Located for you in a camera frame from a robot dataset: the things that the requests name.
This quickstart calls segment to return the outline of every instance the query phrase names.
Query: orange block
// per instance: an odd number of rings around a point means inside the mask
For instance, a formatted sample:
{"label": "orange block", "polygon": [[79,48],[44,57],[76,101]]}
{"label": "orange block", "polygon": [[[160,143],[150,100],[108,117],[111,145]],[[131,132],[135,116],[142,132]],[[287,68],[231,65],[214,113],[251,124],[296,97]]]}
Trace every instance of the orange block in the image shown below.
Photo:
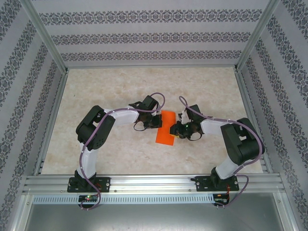
{"label": "orange block", "polygon": [[174,136],[169,134],[170,127],[176,123],[175,112],[162,111],[163,126],[158,129],[156,143],[173,146]]}

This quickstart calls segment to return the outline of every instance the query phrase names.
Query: purple cable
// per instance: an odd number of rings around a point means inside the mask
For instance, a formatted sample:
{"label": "purple cable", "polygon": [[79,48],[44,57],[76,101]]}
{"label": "purple cable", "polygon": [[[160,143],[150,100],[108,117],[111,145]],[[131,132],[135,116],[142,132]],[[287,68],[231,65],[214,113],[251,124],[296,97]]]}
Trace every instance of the purple cable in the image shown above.
{"label": "purple cable", "polygon": [[[179,96],[179,100],[180,100],[180,102],[181,102],[187,109],[191,110],[192,112],[196,113],[197,115],[199,115],[199,116],[201,116],[201,117],[203,117],[203,118],[205,118],[205,119],[210,119],[210,120],[219,121],[219,122],[227,122],[227,123],[231,122],[231,123],[237,124],[237,125],[242,126],[243,128],[245,128],[246,130],[248,130],[248,131],[255,137],[255,139],[257,140],[258,145],[259,145],[259,154],[258,154],[258,156],[257,156],[254,160],[252,160],[252,161],[250,161],[250,162],[248,162],[248,163],[243,164],[242,166],[240,166],[235,172],[233,172],[234,175],[235,175],[236,173],[238,173],[244,166],[253,164],[253,163],[255,163],[256,161],[258,161],[258,160],[261,158],[261,156],[262,156],[262,143],[261,143],[261,139],[260,139],[259,136],[258,136],[254,131],[252,131],[248,126],[246,126],[245,124],[239,123],[239,122],[237,122],[237,121],[235,121],[235,120],[231,120],[231,119],[219,119],[219,118],[212,118],[212,117],[205,116],[205,115],[203,115],[203,114],[201,114],[201,113],[199,113],[199,112],[193,110],[192,108],[190,108],[190,107],[188,106],[188,103],[187,103],[186,99],[185,99],[183,96]],[[236,201],[236,200],[238,199],[238,197],[244,192],[244,190],[246,189],[246,187],[247,187],[247,185],[248,185],[248,183],[249,183],[249,177],[248,177],[247,175],[240,175],[240,174],[238,174],[237,176],[239,176],[239,177],[246,177],[246,178],[247,178],[247,182],[246,182],[246,184],[244,185],[244,187],[242,188],[242,190],[234,197],[234,199],[233,199],[230,203],[228,203],[227,205],[225,205],[225,207],[229,206],[229,205],[232,204],[234,201]]]}
{"label": "purple cable", "polygon": [[161,96],[163,97],[163,104],[162,104],[161,106],[159,106],[158,108],[156,108],[156,109],[154,109],[154,110],[150,110],[150,111],[148,111],[148,110],[141,110],[141,109],[135,109],[135,108],[118,108],[118,109],[115,109],[115,110],[113,110],[113,111],[107,112],[107,113],[103,116],[103,118],[102,118],[102,120],[99,122],[99,124],[97,125],[96,129],[93,131],[93,133],[92,133],[92,135],[90,136],[90,138],[89,138],[89,139],[87,140],[87,142],[83,145],[82,151],[81,151],[81,154],[80,154],[80,157],[79,157],[79,166],[80,166],[80,170],[81,170],[81,173],[82,173],[84,179],[89,183],[89,185],[91,185],[91,186],[96,190],[96,192],[97,192],[97,194],[98,194],[98,197],[99,197],[99,200],[98,200],[98,202],[97,202],[95,205],[93,205],[91,208],[84,208],[84,207],[82,207],[82,204],[83,204],[83,201],[82,201],[82,202],[80,203],[80,208],[81,208],[82,210],[91,210],[91,209],[96,208],[96,207],[100,204],[101,199],[102,199],[100,190],[99,190],[94,184],[92,184],[92,182],[87,178],[85,172],[83,171],[83,167],[82,167],[82,156],[83,156],[83,154],[84,154],[84,151],[86,150],[87,145],[91,142],[91,140],[92,140],[93,137],[95,136],[97,130],[100,128],[100,126],[102,125],[102,123],[103,123],[103,121],[106,119],[106,117],[107,117],[108,115],[110,115],[111,113],[113,113],[113,112],[130,110],[130,111],[137,111],[137,112],[153,113],[153,112],[158,112],[158,111],[160,111],[160,109],[162,109],[163,106],[165,105],[165,101],[166,101],[165,96],[164,96],[162,93],[159,93],[159,92],[155,92],[155,93],[151,94],[150,96],[153,96],[153,95],[161,95]]}

